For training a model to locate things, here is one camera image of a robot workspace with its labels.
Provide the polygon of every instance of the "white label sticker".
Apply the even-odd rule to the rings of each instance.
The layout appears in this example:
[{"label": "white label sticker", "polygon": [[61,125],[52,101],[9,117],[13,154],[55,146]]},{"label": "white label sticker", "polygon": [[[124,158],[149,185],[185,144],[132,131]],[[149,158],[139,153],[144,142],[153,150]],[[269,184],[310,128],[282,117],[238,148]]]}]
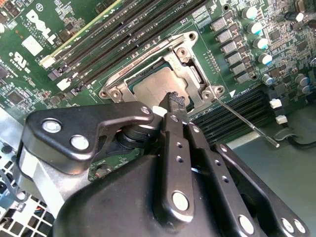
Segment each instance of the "white label sticker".
[{"label": "white label sticker", "polygon": [[22,42],[22,45],[26,47],[33,56],[38,55],[43,50],[43,47],[36,41],[33,36],[27,37]]}]

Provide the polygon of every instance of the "metal rivet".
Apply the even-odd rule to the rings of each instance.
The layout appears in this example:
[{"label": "metal rivet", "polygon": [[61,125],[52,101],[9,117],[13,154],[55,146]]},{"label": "metal rivet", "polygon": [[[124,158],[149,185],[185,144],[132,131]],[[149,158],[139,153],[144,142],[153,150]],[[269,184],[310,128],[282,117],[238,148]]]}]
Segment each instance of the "metal rivet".
[{"label": "metal rivet", "polygon": [[89,141],[84,136],[75,135],[70,139],[70,143],[73,147],[79,150],[85,150],[89,146]]},{"label": "metal rivet", "polygon": [[293,226],[291,225],[291,223],[289,223],[289,221],[286,220],[286,219],[284,219],[284,218],[282,218],[281,220],[282,220],[282,223],[283,223],[285,229],[286,229],[287,231],[289,231],[290,233],[294,233],[294,228],[293,228]]},{"label": "metal rivet", "polygon": [[55,120],[46,120],[43,122],[41,127],[46,131],[50,133],[56,133],[61,130],[61,124]]},{"label": "metal rivet", "polygon": [[221,147],[223,152],[227,152],[227,148],[223,144],[221,144],[220,147]]},{"label": "metal rivet", "polygon": [[250,235],[252,235],[255,232],[255,229],[249,219],[245,217],[244,215],[239,216],[239,223],[241,227]]},{"label": "metal rivet", "polygon": [[174,193],[172,195],[172,201],[180,211],[185,211],[189,208],[189,202],[182,193]]},{"label": "metal rivet", "polygon": [[302,225],[301,222],[299,222],[298,220],[294,219],[294,224],[296,225],[297,229],[302,232],[303,234],[306,233],[306,230],[304,228],[304,226]]},{"label": "metal rivet", "polygon": [[194,132],[199,132],[199,128],[197,126],[193,126]]},{"label": "metal rivet", "polygon": [[171,119],[172,119],[173,121],[175,121],[175,122],[178,122],[178,121],[179,121],[178,118],[177,118],[175,115],[171,115]]},{"label": "metal rivet", "polygon": [[148,109],[147,107],[145,107],[145,106],[141,107],[140,110],[141,110],[143,113],[147,114],[147,115],[150,114],[149,109]]}]

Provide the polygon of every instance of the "electronic component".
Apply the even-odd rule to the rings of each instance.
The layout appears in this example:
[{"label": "electronic component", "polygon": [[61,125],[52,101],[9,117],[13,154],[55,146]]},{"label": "electronic component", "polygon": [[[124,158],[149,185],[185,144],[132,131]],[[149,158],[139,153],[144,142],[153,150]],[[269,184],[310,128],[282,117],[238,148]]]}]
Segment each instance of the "electronic component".
[{"label": "electronic component", "polygon": [[277,40],[281,37],[281,34],[280,34],[280,30],[276,30],[276,31],[273,31],[271,34],[270,34],[270,39],[271,40]]},{"label": "electronic component", "polygon": [[14,105],[19,104],[23,101],[23,97],[19,95],[17,92],[13,91],[9,95],[7,95],[7,99],[11,101]]},{"label": "electronic component", "polygon": [[304,74],[299,74],[296,78],[295,78],[295,82],[297,84],[299,84],[300,86],[306,86],[308,85],[309,83],[311,83],[311,80],[306,77]]},{"label": "electronic component", "polygon": [[261,25],[261,23],[255,22],[255,21],[250,22],[247,27],[248,33],[254,34],[254,35],[260,34],[262,29],[263,29],[263,26]]},{"label": "electronic component", "polygon": [[301,12],[290,11],[286,13],[284,17],[288,21],[301,22],[304,18],[304,14]]},{"label": "electronic component", "polygon": [[211,23],[211,27],[215,32],[218,32],[219,30],[226,27],[226,21],[223,17],[219,18],[215,22]]},{"label": "electronic component", "polygon": [[265,49],[268,47],[268,40],[266,38],[258,37],[254,40],[253,46],[259,49]]},{"label": "electronic component", "polygon": [[227,55],[237,49],[237,46],[234,41],[229,42],[228,44],[222,46],[222,51]]},{"label": "electronic component", "polygon": [[0,23],[5,23],[8,20],[8,16],[4,11],[0,11]]},{"label": "electronic component", "polygon": [[219,41],[220,43],[225,43],[231,38],[232,38],[232,34],[230,33],[229,30],[225,30],[223,33],[221,33],[220,35],[216,37],[217,41]]},{"label": "electronic component", "polygon": [[4,79],[9,75],[9,72],[6,70],[6,68],[2,65],[0,65],[0,79]]},{"label": "electronic component", "polygon": [[248,73],[245,73],[235,79],[239,84],[242,84],[248,80],[250,80],[250,76]]},{"label": "electronic component", "polygon": [[247,6],[241,12],[241,17],[243,19],[255,19],[258,15],[258,10],[254,6]]},{"label": "electronic component", "polygon": [[238,75],[239,73],[244,72],[244,71],[246,71],[246,67],[243,63],[232,68],[232,72],[234,73],[235,76]]},{"label": "electronic component", "polygon": [[258,58],[259,63],[262,63],[264,65],[268,65],[272,62],[272,56],[268,55],[267,53],[263,53]]},{"label": "electronic component", "polygon": [[241,61],[241,56],[239,53],[235,53],[227,58],[228,63],[232,66],[233,64]]},{"label": "electronic component", "polygon": [[298,45],[297,45],[297,50],[299,51],[299,52],[301,52],[301,51],[303,51],[304,49],[306,49],[307,48],[307,42],[306,41],[303,41],[303,42],[301,42],[301,43],[299,43]]},{"label": "electronic component", "polygon": [[273,78],[268,74],[264,74],[261,80],[265,85],[272,85],[274,82]]},{"label": "electronic component", "polygon": [[272,109],[282,107],[282,102],[279,99],[272,99],[269,103]]}]

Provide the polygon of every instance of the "integrated circuit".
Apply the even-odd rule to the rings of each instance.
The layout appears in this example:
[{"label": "integrated circuit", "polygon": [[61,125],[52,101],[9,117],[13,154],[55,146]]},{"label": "integrated circuit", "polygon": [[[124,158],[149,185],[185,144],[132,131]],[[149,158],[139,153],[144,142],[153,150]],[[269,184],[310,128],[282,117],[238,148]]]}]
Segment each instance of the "integrated circuit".
[{"label": "integrated circuit", "polygon": [[17,92],[13,91],[11,92],[11,94],[7,95],[7,99],[11,101],[14,105],[17,105],[23,100],[23,97]]},{"label": "integrated circuit", "polygon": [[280,31],[279,31],[279,30],[276,30],[276,31],[274,31],[274,32],[272,32],[272,33],[270,34],[270,39],[271,39],[272,41],[277,40],[277,39],[280,38],[280,37],[281,37],[281,34],[280,34]]}]

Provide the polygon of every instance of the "screw hole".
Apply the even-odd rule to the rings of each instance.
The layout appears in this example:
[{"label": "screw hole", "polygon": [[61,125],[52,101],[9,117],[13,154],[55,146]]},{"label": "screw hole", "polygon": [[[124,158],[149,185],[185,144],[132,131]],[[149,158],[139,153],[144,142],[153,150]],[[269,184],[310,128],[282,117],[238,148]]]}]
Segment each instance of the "screw hole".
[{"label": "screw hole", "polygon": [[182,157],[180,157],[180,156],[177,156],[177,159],[176,159],[179,163],[183,163],[183,159],[182,159]]},{"label": "screw hole", "polygon": [[225,182],[225,183],[229,183],[229,180],[226,176],[222,176],[222,180]]}]

